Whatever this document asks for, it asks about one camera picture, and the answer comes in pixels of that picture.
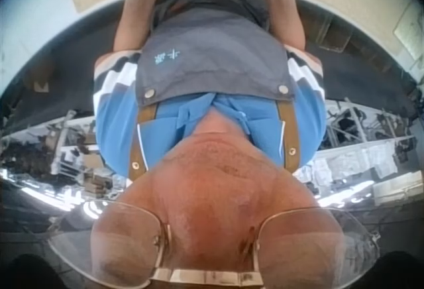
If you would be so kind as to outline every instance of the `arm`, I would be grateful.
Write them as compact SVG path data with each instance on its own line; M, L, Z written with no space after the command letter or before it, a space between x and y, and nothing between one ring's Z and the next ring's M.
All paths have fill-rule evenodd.
M140 50L150 32L150 20L156 0L125 0L113 52Z
M305 50L306 37L295 0L268 0L271 33L282 43Z

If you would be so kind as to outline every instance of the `blue shirt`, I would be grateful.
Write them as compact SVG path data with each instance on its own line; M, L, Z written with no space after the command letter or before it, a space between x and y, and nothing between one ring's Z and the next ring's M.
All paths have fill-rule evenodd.
M300 143L300 166L309 162L325 134L326 111L321 67L306 54L288 48L290 75L296 81L294 108ZM97 144L106 163L127 176L138 113L135 72L139 52L119 52L95 72L93 97ZM252 144L275 164L284 164L284 123L274 100L246 95L199 93L163 101L156 119L138 127L147 169L155 166L180 140L193 133L210 107L238 123Z

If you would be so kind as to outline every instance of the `eyeglass frame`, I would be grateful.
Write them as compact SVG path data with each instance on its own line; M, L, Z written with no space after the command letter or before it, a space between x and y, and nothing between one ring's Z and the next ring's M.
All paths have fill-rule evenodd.
M230 286L230 287L240 287L240 288L248 288L248 287L261 287L261 289L266 289L264 286L264 281L262 279L262 275L259 271L259 260L258 260L258 252L260 249L260 244L258 240L260 239L260 235L264 229L264 226L266 224L283 215L288 213L293 213L297 211L307 211L308 209L324 209L324 210L331 210L331 211L337 211L344 214L347 214L352 218L354 221L357 222L359 226L363 229L363 232L365 235L369 236L371 241L373 242L374 246L377 248L378 254L377 256L380 256L379 246L377 244L377 240L380 238L379 233L370 233L365 229L363 224L355 218L352 214L350 214L347 211L343 211L341 209L332 208L332 207L307 207L307 208L299 208L299 209L292 209L289 211L283 211L277 214L274 214L268 218L266 218L261 224L258 229L258 232L255 233L255 237L253 242L248 244L248 246L252 247L252 262L253 262L253 271L250 272L232 272L232 271L213 271L213 270L195 270L195 269L171 269L171 268L164 268L161 267L164 262L165 252L166 249L169 247L170 240L172 240L172 233L170 226L168 224L164 224L160 218L152 213L151 211L148 211L147 209L136 207L133 205L121 203L121 202L115 202L115 201L107 201L107 203L110 204L121 204L127 207L132 207L138 210L141 210L149 215L151 215L155 220L157 220L159 226L160 226L160 236L159 240L155 239L155 246L157 246L157 242L159 241L159 247L158 247L158 257L156 258L156 262L154 265L154 268L152 269L153 275L149 277L145 282L143 282L140 286L135 287L128 287L128 286L111 286L110 284L107 284L106 282L102 282L99 279L96 279L96 277L93 277L84 271L80 271L79 268L75 268L77 272L80 274L83 274L84 277L90 279L93 282L96 282L102 286L106 286L109 288L114 289L144 289L152 284L152 281L159 281L159 282L166 282L168 284L194 284L194 285L204 285L204 286ZM57 226L63 218L66 217L66 214L63 215L61 218L59 218L57 221L55 221L47 230L48 236L48 244L50 248L68 265L74 266L74 263L70 262L67 258L65 258L61 253L59 253L55 248L54 245L50 242L50 234L52 233L53 228ZM349 286L357 279L351 280L348 284L345 285Z

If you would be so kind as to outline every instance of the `neck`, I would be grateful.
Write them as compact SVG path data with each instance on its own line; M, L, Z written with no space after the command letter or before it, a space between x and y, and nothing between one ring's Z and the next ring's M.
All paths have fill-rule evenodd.
M237 137L246 137L238 124L218 112L215 108L209 110L193 132L194 135L203 133L226 133Z

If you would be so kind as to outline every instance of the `man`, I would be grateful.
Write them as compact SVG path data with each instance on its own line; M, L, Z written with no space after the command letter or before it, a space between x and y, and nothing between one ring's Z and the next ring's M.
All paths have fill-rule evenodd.
M265 219L318 207L292 172L311 160L325 133L320 61L305 52L295 0L267 0L270 33L240 0L175 0L154 14L155 1L125 1L113 53L96 63L99 148L134 181L118 201L168 226L172 268L248 270L252 234ZM96 255L114 248L102 243L105 230L125 229L125 221L131 233L143 226L129 214L103 216L91 236ZM289 234L300 223L339 232L325 215L303 218L286 224ZM287 244L265 249L270 261L293 259ZM303 244L305 260L290 272L304 268L313 282L328 265L308 260L325 251L310 246ZM290 278L287 268L276 271Z

